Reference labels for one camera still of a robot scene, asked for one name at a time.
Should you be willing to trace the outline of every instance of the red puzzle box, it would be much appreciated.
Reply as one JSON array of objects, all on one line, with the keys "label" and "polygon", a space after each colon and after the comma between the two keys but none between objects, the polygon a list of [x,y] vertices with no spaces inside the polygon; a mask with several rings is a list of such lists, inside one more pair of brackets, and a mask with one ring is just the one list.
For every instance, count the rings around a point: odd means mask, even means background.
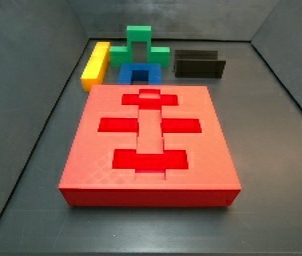
[{"label": "red puzzle box", "polygon": [[59,189],[71,206],[229,206],[241,183],[208,88],[93,87]]}]

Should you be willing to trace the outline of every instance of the green l-shaped block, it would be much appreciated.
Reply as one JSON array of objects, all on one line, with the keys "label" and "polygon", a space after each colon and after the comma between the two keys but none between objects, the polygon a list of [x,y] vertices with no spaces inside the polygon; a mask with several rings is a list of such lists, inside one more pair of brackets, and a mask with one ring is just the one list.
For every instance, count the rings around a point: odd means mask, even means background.
[{"label": "green l-shaped block", "polygon": [[128,26],[128,46],[111,46],[111,65],[121,67],[125,63],[133,63],[133,43],[148,44],[148,62],[160,63],[164,68],[170,65],[170,48],[152,46],[152,26]]}]

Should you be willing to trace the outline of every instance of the black block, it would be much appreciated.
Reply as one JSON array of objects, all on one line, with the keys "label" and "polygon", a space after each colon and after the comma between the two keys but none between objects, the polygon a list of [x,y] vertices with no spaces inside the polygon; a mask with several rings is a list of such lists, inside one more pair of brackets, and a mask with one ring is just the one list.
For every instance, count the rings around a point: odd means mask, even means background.
[{"label": "black block", "polygon": [[218,60],[218,51],[177,50],[174,71],[177,77],[222,78],[226,61]]}]

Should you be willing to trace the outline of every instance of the blue u-shaped block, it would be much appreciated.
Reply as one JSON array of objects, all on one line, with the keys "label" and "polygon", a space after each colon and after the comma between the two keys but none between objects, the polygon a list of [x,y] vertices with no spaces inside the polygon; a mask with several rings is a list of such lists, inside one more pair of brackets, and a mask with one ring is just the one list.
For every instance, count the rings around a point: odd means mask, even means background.
[{"label": "blue u-shaped block", "polygon": [[162,66],[156,63],[125,63],[121,68],[118,84],[132,85],[134,82],[162,84]]}]

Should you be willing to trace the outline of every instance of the yellow block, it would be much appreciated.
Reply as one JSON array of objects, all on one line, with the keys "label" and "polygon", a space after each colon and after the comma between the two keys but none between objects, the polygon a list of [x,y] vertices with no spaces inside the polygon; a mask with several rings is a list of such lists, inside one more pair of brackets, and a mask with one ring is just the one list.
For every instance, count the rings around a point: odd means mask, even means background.
[{"label": "yellow block", "polygon": [[110,46],[110,42],[98,42],[95,45],[93,55],[82,74],[82,85],[86,92],[91,91],[94,85],[103,83],[110,61]]}]

